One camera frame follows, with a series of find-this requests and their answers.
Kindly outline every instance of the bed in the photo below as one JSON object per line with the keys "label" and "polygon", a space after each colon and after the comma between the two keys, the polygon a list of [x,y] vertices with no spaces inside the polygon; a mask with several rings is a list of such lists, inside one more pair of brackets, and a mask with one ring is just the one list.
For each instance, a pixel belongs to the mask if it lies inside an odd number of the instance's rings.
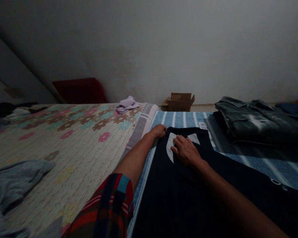
{"label": "bed", "polygon": [[[211,112],[156,112],[150,129],[157,124],[164,124],[166,127],[207,129],[215,151],[298,190],[298,150],[235,146],[222,133]],[[148,154],[141,179],[134,193],[134,216],[129,224],[128,237],[132,236],[154,153],[155,146]]]}
{"label": "bed", "polygon": [[148,131],[157,105],[125,114],[116,103],[35,105],[0,131],[0,168],[24,160],[55,161],[24,200],[5,215],[10,228],[40,234],[58,218],[66,228],[121,158]]}

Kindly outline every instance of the gray wall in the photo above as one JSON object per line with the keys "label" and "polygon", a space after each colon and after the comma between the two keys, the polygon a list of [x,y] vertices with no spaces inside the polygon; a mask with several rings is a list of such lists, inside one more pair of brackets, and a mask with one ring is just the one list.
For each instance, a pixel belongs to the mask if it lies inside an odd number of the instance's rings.
{"label": "gray wall", "polygon": [[96,77],[111,102],[298,98],[298,0],[0,1],[0,31],[50,85]]}
{"label": "gray wall", "polygon": [[19,104],[22,102],[56,103],[56,99],[29,71],[20,59],[0,39],[0,80],[11,88],[18,88],[24,96],[12,99],[4,92],[5,85],[0,83],[0,102]]}

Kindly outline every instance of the blue striped bed sheet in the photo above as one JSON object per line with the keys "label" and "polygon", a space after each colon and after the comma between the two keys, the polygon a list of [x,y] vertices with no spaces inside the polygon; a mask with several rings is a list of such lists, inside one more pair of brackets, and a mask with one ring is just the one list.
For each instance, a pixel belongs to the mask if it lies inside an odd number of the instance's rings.
{"label": "blue striped bed sheet", "polygon": [[[215,151],[298,190],[298,151],[287,148],[280,150],[233,145],[222,133],[211,112],[156,112],[149,130],[158,124],[166,125],[166,127],[188,128],[199,127],[200,123],[207,126]],[[134,217],[129,224],[128,237],[132,235],[156,143],[148,154],[139,184],[134,193]]]}

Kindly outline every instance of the hand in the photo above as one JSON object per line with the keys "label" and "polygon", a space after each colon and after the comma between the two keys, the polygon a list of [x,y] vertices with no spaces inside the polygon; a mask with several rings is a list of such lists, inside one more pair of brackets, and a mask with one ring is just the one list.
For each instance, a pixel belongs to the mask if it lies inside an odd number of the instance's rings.
{"label": "hand", "polygon": [[155,139],[160,139],[160,138],[164,137],[166,135],[166,132],[167,132],[167,127],[165,125],[162,125],[162,124],[156,125],[150,131],[150,133],[153,134]]}
{"label": "hand", "polygon": [[189,138],[184,138],[181,135],[177,135],[174,138],[174,142],[178,148],[171,147],[173,153],[176,154],[178,159],[185,165],[196,165],[196,162],[201,160],[201,156]]}

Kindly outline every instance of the floral mattress cover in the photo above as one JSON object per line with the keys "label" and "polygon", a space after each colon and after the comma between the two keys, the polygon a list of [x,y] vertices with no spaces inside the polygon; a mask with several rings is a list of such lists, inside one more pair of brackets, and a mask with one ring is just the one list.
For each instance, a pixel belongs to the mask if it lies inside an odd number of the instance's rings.
{"label": "floral mattress cover", "polygon": [[0,132],[0,167],[32,159],[56,166],[5,215],[11,228],[39,234],[62,217],[74,220],[117,166],[145,103],[119,115],[116,103],[56,104],[15,120]]}

